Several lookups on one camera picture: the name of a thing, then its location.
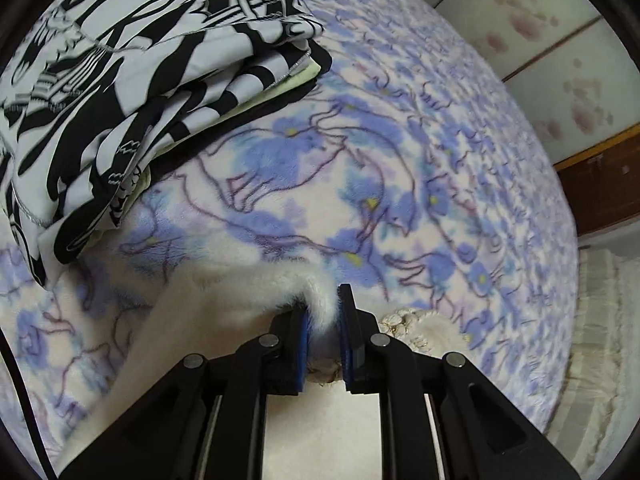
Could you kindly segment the cream fleece jacket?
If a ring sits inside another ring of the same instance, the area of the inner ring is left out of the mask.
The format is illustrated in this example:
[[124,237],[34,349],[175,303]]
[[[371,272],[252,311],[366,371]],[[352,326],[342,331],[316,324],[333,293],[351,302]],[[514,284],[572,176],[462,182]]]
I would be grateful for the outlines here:
[[[309,315],[303,390],[296,396],[268,396],[258,479],[380,478],[378,396],[346,388],[337,289],[329,273],[308,262],[179,266],[110,392],[68,439],[56,463],[58,474],[185,356],[228,356],[268,333],[276,315],[302,304]],[[375,316],[381,333],[415,352],[440,358],[466,347],[449,318],[354,297],[358,309]]]

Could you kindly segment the blue cat-print fleece blanket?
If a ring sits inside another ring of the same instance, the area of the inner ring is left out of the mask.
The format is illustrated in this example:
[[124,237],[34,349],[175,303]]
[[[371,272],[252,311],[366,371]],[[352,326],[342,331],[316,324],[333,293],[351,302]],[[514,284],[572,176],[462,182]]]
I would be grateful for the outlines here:
[[558,400],[576,306],[572,216],[490,67],[422,0],[304,0],[330,70],[142,193],[52,292],[1,237],[1,325],[57,456],[111,387],[188,257],[306,259],[363,307],[449,318],[538,428]]

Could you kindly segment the brown wooden cabinet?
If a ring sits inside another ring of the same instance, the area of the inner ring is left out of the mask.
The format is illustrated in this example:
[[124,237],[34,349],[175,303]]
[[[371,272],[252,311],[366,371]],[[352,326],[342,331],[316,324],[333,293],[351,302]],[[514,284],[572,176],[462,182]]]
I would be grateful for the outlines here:
[[639,215],[639,125],[554,165],[577,235]]

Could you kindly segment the white ribbed rug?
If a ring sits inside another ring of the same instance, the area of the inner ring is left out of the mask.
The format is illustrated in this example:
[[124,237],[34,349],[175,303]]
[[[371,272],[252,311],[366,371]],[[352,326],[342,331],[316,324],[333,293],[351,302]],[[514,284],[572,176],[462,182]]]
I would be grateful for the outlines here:
[[639,260],[579,253],[574,332],[547,438],[583,479],[605,473],[639,420]]

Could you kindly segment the black white printed folded garment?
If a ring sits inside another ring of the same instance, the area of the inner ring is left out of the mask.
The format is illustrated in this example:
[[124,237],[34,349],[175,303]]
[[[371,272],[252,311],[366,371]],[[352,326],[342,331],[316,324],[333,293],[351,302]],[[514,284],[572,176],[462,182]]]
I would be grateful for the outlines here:
[[87,246],[173,120],[195,132],[292,75],[325,73],[302,0],[55,0],[1,76],[1,207],[35,282]]

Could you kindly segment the paw-print sliding door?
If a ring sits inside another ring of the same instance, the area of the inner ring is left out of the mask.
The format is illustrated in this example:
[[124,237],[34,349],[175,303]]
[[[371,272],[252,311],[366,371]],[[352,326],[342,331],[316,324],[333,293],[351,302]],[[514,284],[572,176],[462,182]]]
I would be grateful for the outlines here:
[[639,73],[588,0],[424,0],[487,61],[552,162],[639,122]]

